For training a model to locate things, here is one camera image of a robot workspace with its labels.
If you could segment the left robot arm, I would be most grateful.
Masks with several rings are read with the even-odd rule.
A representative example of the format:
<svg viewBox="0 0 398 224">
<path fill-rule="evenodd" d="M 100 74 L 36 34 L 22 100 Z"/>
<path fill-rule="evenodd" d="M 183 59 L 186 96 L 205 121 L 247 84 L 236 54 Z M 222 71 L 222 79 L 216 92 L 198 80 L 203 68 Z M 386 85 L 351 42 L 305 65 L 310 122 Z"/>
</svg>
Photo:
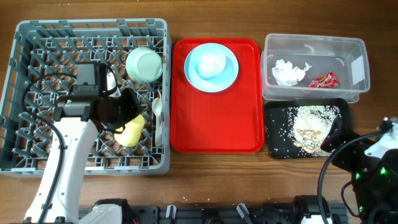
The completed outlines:
<svg viewBox="0 0 398 224">
<path fill-rule="evenodd" d="M 108 87 L 110 65 L 82 62 L 76 83 L 57 98 L 52 118 L 42 118 L 53 131 L 49 157 L 37 195 L 24 223 L 78 223 L 80 190 L 88 155 L 99 130 L 121 134 L 140 115 L 134 90 Z"/>
</svg>

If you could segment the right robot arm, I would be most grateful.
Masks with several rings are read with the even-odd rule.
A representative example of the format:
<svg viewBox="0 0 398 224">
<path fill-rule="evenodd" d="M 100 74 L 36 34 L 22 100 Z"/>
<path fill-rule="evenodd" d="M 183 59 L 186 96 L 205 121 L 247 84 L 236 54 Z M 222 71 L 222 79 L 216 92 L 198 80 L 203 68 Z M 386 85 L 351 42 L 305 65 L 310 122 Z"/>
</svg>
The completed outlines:
<svg viewBox="0 0 398 224">
<path fill-rule="evenodd" d="M 322 196 L 329 165 L 351 174 L 343 189 L 352 186 L 362 223 L 397 223 L 397 118 L 384 118 L 375 133 L 360 136 L 335 118 L 321 148 L 330 153 L 318 178 L 317 194 L 296 196 L 291 223 L 339 223 Z"/>
</svg>

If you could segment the green bowl with rice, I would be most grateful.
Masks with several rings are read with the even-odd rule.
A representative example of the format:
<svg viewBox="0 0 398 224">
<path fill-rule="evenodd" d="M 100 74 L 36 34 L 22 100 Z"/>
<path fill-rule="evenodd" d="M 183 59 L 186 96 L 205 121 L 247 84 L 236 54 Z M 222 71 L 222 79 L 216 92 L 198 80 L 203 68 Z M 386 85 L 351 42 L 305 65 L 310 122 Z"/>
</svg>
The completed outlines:
<svg viewBox="0 0 398 224">
<path fill-rule="evenodd" d="M 126 71 L 138 84 L 154 82 L 162 75 L 163 61 L 160 55 L 148 47 L 132 50 L 126 59 Z"/>
</svg>

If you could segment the red snack wrapper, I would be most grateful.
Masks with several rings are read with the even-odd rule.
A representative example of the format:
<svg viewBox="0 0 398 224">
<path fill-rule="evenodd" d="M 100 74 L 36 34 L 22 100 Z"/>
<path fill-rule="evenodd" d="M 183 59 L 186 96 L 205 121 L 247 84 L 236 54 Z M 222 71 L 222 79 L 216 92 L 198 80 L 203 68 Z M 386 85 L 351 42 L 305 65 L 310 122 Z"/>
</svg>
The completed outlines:
<svg viewBox="0 0 398 224">
<path fill-rule="evenodd" d="M 315 78 L 308 85 L 310 88 L 333 88 L 340 84 L 339 79 L 336 75 L 329 71 L 321 77 Z"/>
</svg>

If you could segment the yellow plastic cup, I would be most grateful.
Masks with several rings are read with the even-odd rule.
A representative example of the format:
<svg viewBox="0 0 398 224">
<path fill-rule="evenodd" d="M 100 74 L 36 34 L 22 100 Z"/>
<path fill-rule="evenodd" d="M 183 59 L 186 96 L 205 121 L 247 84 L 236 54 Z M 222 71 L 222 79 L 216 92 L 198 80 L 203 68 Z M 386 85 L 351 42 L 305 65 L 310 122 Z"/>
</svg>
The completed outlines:
<svg viewBox="0 0 398 224">
<path fill-rule="evenodd" d="M 125 129 L 121 134 L 115 134 L 115 140 L 122 146 L 135 146 L 141 137 L 142 130 L 146 121 L 143 115 L 139 115 L 125 124 Z"/>
</svg>

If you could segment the light blue bowl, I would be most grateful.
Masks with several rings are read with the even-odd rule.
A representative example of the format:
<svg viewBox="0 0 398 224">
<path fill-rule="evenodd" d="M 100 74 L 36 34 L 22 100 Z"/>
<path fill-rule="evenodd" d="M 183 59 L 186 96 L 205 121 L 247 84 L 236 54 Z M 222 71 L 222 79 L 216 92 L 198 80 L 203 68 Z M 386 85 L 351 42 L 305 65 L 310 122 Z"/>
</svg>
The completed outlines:
<svg viewBox="0 0 398 224">
<path fill-rule="evenodd" d="M 230 49 L 220 44 L 202 44 L 195 47 L 188 56 L 188 67 L 204 80 L 212 79 L 233 67 L 236 57 Z"/>
</svg>

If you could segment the white plastic spoon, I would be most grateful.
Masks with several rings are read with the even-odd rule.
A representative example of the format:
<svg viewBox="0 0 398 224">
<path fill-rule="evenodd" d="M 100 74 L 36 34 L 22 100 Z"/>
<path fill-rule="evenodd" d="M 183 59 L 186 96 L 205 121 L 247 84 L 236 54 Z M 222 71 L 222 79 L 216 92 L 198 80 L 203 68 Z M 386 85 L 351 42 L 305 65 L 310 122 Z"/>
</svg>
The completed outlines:
<svg viewBox="0 0 398 224">
<path fill-rule="evenodd" d="M 152 102 L 152 112 L 155 115 L 155 146 L 160 147 L 162 145 L 162 125 L 161 125 L 161 114 L 162 114 L 162 100 L 155 98 Z"/>
</svg>

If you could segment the white tissue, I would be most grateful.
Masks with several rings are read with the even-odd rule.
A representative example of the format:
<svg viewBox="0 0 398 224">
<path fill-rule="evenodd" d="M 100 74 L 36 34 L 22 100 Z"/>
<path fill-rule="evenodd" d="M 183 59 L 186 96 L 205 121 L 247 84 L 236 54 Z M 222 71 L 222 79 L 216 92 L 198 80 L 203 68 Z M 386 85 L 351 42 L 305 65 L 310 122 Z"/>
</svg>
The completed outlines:
<svg viewBox="0 0 398 224">
<path fill-rule="evenodd" d="M 306 72 L 311 69 L 311 65 L 305 62 L 305 68 L 293 67 L 290 61 L 285 62 L 283 59 L 277 60 L 272 68 L 272 74 L 280 86 L 294 86 L 302 81 Z"/>
</svg>

